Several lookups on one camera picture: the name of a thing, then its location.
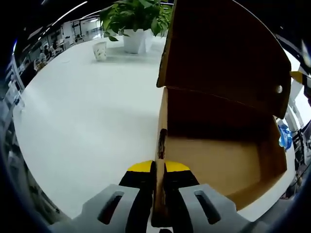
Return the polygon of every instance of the cardboard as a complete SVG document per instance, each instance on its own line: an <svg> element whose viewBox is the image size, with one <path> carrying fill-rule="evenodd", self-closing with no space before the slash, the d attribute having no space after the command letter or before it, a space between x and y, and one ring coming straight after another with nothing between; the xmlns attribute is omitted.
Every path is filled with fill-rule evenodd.
<svg viewBox="0 0 311 233"><path fill-rule="evenodd" d="M189 38L190 28L206 35ZM158 135L167 137L156 152L154 212L165 213L165 160L188 166L237 210L278 181L287 167L273 115L285 115L290 70L272 33L236 2L175 1L157 82Z"/></svg>

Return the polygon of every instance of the desk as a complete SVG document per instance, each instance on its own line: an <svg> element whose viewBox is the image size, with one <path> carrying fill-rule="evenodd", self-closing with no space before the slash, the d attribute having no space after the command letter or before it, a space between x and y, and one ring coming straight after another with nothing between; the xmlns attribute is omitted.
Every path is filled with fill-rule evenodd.
<svg viewBox="0 0 311 233"><path fill-rule="evenodd" d="M75 45L54 58L30 82L14 111L24 159L46 195L69 217L135 163L155 157L162 89L156 80L165 38L146 55L126 54L123 42L107 43L107 61L95 61L92 45ZM275 187L239 211L256 220L294 177L294 150Z"/></svg>

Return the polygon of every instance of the green leaves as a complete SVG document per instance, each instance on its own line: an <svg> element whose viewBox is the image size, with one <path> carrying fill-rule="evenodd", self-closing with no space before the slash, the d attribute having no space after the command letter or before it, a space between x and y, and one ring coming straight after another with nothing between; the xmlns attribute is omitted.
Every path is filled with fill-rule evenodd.
<svg viewBox="0 0 311 233"><path fill-rule="evenodd" d="M164 35L170 24L172 9L160 2L161 0L118 0L100 12L103 30L105 33L109 30L128 36L124 29L133 29L135 32L138 29L151 29L154 35ZM111 41L117 41L110 34L107 36Z"/></svg>

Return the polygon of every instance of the box flap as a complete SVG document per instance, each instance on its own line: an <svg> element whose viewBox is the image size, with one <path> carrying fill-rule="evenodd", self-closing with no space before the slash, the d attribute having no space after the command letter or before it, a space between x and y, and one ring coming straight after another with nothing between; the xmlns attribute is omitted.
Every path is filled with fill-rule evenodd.
<svg viewBox="0 0 311 233"><path fill-rule="evenodd" d="M157 87L205 92L283 118L290 71L274 35L238 3L175 1Z"/></svg>

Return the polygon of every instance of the white cup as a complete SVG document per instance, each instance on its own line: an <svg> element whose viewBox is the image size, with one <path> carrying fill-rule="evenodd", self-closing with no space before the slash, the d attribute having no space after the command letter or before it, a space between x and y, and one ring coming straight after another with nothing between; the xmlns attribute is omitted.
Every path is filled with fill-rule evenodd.
<svg viewBox="0 0 311 233"><path fill-rule="evenodd" d="M107 59L107 42L100 42L93 45L93 52L96 58L96 61L101 62Z"/></svg>

